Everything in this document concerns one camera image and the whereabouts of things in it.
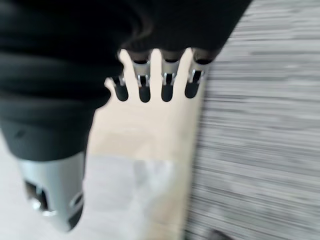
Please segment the robotic hand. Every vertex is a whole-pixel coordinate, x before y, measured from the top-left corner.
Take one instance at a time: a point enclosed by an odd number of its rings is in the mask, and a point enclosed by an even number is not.
[[[129,97],[121,48],[147,103],[151,50],[161,51],[161,98],[169,102],[180,58],[192,47],[191,99],[250,2],[0,0],[0,124],[33,209],[58,230],[77,225],[90,128],[111,96],[106,77],[120,101]]]

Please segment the wooden surface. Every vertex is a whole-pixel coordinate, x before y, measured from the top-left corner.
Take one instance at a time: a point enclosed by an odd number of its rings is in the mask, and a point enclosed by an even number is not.
[[[320,239],[320,1],[254,1],[199,124],[189,240]]]

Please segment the white floor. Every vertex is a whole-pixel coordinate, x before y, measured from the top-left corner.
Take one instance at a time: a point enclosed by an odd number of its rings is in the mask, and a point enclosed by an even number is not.
[[[184,97],[191,53],[183,56],[171,102],[161,100],[161,58],[151,58],[151,100],[142,103],[121,53],[129,100],[97,111],[85,178],[85,209],[69,234],[31,210],[14,158],[0,142],[0,236],[8,240],[177,240],[185,224],[201,95]]]

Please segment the black sleeve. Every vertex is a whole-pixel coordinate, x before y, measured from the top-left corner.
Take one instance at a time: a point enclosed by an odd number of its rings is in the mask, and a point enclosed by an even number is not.
[[[123,69],[117,51],[148,34],[152,12],[150,0],[0,0],[0,124],[15,156],[86,149],[105,79]]]

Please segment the black fabric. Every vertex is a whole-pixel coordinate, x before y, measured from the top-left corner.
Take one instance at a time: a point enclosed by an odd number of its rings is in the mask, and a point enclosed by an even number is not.
[[[0,0],[0,123],[9,149],[37,161],[80,152],[110,98],[105,78],[123,70],[120,48],[220,49],[249,3]]]

